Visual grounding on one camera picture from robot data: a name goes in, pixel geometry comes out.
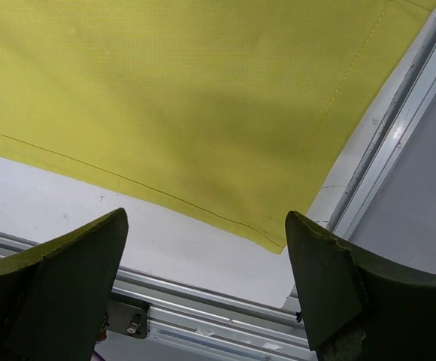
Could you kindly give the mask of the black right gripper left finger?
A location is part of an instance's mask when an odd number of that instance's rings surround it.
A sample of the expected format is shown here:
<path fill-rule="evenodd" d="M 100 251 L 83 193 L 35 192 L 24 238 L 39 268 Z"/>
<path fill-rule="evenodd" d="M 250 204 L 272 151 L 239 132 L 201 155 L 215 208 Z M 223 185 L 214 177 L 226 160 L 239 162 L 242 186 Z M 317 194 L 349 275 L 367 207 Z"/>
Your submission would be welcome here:
<path fill-rule="evenodd" d="M 129 230 L 118 208 L 0 259 L 0 360 L 89 360 Z"/>

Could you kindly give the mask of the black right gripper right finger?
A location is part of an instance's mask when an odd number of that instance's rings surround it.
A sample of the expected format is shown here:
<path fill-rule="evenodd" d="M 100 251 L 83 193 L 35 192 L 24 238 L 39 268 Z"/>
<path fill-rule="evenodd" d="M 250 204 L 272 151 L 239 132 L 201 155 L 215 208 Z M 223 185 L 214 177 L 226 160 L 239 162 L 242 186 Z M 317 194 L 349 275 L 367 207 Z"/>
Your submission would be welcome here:
<path fill-rule="evenodd" d="M 291 211 L 286 240 L 320 360 L 436 360 L 436 275 L 378 256 Z"/>

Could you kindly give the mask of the yellow-green trousers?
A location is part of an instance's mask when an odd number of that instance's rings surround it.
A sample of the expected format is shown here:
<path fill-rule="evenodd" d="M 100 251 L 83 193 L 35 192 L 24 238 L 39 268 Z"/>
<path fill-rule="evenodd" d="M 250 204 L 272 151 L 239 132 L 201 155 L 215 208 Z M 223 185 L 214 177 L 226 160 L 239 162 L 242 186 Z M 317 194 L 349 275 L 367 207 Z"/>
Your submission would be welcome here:
<path fill-rule="evenodd" d="M 0 157 L 286 246 L 435 1 L 0 1 Z"/>

